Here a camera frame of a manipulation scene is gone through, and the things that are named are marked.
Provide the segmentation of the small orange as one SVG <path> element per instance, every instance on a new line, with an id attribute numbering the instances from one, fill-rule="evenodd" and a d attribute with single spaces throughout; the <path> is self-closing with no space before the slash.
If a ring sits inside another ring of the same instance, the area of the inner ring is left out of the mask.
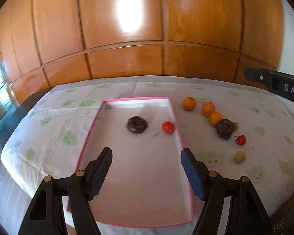
<path id="1" fill-rule="evenodd" d="M 221 113 L 219 112 L 213 112 L 209 118 L 208 118 L 208 122 L 210 125 L 215 126 L 218 124 L 219 121 L 221 121 L 223 119 L 223 116 Z"/>

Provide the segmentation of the white tablecloth with green clouds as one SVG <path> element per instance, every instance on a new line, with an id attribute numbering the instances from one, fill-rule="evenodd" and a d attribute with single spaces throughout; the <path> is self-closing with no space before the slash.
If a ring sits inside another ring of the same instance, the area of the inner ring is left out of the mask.
<path id="1" fill-rule="evenodd" d="M 33 196 L 45 176 L 67 177 L 77 169 L 90 127 L 105 100 L 137 97 L 169 98 L 183 148 L 226 178 L 249 177 L 269 215 L 294 193 L 292 115 L 273 94 L 214 80 L 143 76 L 59 85 L 17 125 L 2 151 L 2 163 L 21 189 Z M 184 110 L 186 97 L 196 100 L 193 111 Z M 209 117 L 202 114 L 205 102 L 212 102 L 223 119 L 238 122 L 230 139 L 219 137 Z M 243 146 L 236 143 L 240 135 L 247 138 Z M 245 152 L 243 163 L 235 162 L 237 151 Z M 98 222 L 98 226 L 103 234 L 191 234 L 203 207 L 192 196 L 191 223 L 132 228 Z"/>

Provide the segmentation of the pink-rimmed white tray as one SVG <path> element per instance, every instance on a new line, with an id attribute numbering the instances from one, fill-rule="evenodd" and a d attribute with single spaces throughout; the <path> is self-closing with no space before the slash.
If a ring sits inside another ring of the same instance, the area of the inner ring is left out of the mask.
<path id="1" fill-rule="evenodd" d="M 148 128 L 133 134 L 133 116 Z M 194 219 L 193 196 L 181 165 L 183 145 L 179 130 L 166 134 L 164 121 L 176 122 L 167 97 L 105 100 L 90 127 L 77 169 L 95 160 L 103 148 L 113 160 L 101 190 L 90 202 L 97 222 L 132 228 L 170 227 Z"/>

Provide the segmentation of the small red fruit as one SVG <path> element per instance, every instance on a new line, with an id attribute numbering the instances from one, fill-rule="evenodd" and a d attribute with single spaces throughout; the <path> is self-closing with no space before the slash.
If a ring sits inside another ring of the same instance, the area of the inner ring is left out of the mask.
<path id="1" fill-rule="evenodd" d="M 164 121 L 162 124 L 162 130 L 166 134 L 172 134 L 175 131 L 175 125 L 171 121 Z"/>
<path id="2" fill-rule="evenodd" d="M 236 137 L 236 143 L 239 145 L 239 146 L 243 146 L 245 145 L 247 142 L 247 138 L 245 135 L 240 135 L 240 136 L 237 136 Z"/>

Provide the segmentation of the small tan round fruit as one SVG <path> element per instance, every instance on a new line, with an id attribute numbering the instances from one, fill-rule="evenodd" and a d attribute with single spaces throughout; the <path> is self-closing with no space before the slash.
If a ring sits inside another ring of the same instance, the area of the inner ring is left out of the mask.
<path id="1" fill-rule="evenodd" d="M 246 159 L 246 154 L 244 151 L 237 151 L 234 155 L 234 160 L 236 163 L 243 163 Z"/>

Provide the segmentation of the wooden panel cabinet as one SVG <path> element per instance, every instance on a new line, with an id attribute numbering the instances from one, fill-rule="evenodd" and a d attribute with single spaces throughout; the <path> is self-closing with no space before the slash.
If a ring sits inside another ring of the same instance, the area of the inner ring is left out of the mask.
<path id="1" fill-rule="evenodd" d="M 18 103 L 121 76 L 246 84 L 246 67 L 279 67 L 284 26 L 281 0 L 6 0 L 0 65 Z"/>

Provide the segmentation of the dark brown wrinkled fruit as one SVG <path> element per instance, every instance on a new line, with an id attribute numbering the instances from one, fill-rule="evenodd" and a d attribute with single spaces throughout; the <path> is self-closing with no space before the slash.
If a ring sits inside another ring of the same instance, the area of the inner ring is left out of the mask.
<path id="1" fill-rule="evenodd" d="M 216 132 L 223 139 L 230 139 L 235 128 L 234 123 L 229 119 L 222 119 L 215 125 Z"/>

